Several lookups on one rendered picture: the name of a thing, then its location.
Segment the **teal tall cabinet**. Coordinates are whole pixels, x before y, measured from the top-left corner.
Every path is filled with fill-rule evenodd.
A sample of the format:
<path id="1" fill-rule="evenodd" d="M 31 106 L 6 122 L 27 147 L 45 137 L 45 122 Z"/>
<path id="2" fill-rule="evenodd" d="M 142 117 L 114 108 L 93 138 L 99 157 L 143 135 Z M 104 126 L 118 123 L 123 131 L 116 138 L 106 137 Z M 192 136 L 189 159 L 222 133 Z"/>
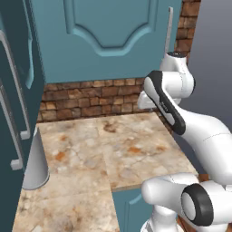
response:
<path id="1" fill-rule="evenodd" d="M 12 232 L 43 92 L 31 0 L 0 0 L 0 232 Z"/>

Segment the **grey cylinder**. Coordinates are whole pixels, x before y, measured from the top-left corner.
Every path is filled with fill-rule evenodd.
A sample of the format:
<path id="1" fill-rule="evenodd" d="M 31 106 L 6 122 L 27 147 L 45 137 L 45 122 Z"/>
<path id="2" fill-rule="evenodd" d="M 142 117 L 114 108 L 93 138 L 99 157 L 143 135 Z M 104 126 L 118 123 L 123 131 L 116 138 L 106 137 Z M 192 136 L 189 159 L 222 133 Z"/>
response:
<path id="1" fill-rule="evenodd" d="M 38 189 L 48 181 L 49 177 L 50 174 L 44 153 L 41 133 L 38 128 L 35 128 L 32 146 L 24 173 L 23 189 Z"/>

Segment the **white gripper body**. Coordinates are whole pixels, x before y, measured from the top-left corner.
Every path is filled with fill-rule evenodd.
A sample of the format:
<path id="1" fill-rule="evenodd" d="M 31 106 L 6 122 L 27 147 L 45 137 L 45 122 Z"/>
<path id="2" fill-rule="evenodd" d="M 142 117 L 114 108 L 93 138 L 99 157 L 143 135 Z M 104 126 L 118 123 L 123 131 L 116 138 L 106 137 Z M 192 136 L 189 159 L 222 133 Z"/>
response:
<path id="1" fill-rule="evenodd" d="M 148 97 L 146 92 L 141 92 L 138 99 L 138 108 L 141 110 L 156 109 L 154 102 Z"/>

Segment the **teal wall cupboard door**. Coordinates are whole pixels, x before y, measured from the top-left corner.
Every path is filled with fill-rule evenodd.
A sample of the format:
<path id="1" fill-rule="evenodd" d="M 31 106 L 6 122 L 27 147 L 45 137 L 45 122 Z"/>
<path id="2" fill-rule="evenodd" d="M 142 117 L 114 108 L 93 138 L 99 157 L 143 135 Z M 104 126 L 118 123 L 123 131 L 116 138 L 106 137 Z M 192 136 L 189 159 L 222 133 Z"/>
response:
<path id="1" fill-rule="evenodd" d="M 140 78 L 160 67 L 182 0 L 29 0 L 48 83 Z"/>

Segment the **teal base cupboard door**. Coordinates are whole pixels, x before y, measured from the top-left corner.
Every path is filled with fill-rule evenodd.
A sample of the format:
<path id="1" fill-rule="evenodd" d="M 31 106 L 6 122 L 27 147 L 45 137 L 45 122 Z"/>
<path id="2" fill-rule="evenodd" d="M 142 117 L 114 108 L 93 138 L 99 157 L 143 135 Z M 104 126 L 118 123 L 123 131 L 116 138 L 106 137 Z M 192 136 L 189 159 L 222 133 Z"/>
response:
<path id="1" fill-rule="evenodd" d="M 152 205 L 147 204 L 139 188 L 113 192 L 120 232 L 140 232 L 149 219 Z"/>

